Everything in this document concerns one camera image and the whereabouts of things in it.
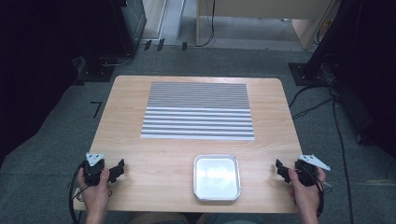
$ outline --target white tray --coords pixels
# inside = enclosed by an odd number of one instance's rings
[[[241,192],[236,158],[232,155],[200,155],[195,158],[193,187],[199,200],[236,200]]]

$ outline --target table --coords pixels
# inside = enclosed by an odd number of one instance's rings
[[[196,44],[200,45],[200,17],[212,16],[214,0],[197,0]],[[215,16],[293,19],[292,26],[307,49],[335,0],[216,0]]]
[[[254,140],[141,137],[153,83],[246,85]],[[290,185],[276,174],[280,159],[292,167],[301,154],[282,84],[275,78],[117,77],[92,142],[106,167],[125,159],[125,174],[111,186],[108,209],[117,211],[292,213]],[[194,159],[232,154],[241,194],[233,202],[202,202],[193,193]],[[84,204],[75,201],[77,210]]]

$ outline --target white triangular bracket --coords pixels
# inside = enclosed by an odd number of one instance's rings
[[[309,163],[311,165],[320,167],[322,169],[328,170],[330,171],[330,166],[326,165],[325,163],[323,163],[322,161],[320,161],[318,158],[316,158],[314,156],[314,154],[312,155],[300,155],[298,157],[299,160],[305,161],[306,163]]]
[[[88,153],[86,154],[87,161],[90,164],[90,166],[94,166],[96,163],[99,162],[105,155],[104,154],[91,154]]]

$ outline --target wooden tabletop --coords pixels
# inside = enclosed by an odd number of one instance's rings
[[[142,138],[152,82],[245,83],[254,140]],[[282,84],[275,78],[120,76],[91,153],[105,154],[106,167],[125,159],[125,174],[111,185],[108,209],[118,211],[292,213],[290,185],[275,162],[293,167],[300,144]],[[233,202],[199,201],[193,192],[194,159],[231,154],[238,161],[241,194]],[[75,201],[75,208],[84,204]]]

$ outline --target black controller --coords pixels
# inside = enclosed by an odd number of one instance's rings
[[[277,173],[281,175],[283,178],[285,178],[286,183],[289,183],[290,182],[289,168],[283,166],[280,160],[276,160],[276,168],[277,168]],[[318,170],[316,166],[309,164],[305,161],[297,160],[295,162],[295,169],[300,182],[304,186],[306,187],[313,186],[318,181]]]
[[[122,159],[117,166],[111,168],[109,170],[110,177],[108,178],[108,181],[111,183],[116,182],[117,177],[124,174],[124,165],[125,163]],[[82,166],[84,167],[85,184],[87,186],[97,186],[100,182],[100,174],[105,168],[105,160],[99,160],[99,162],[97,162],[94,166],[90,166],[88,161],[84,161]]]

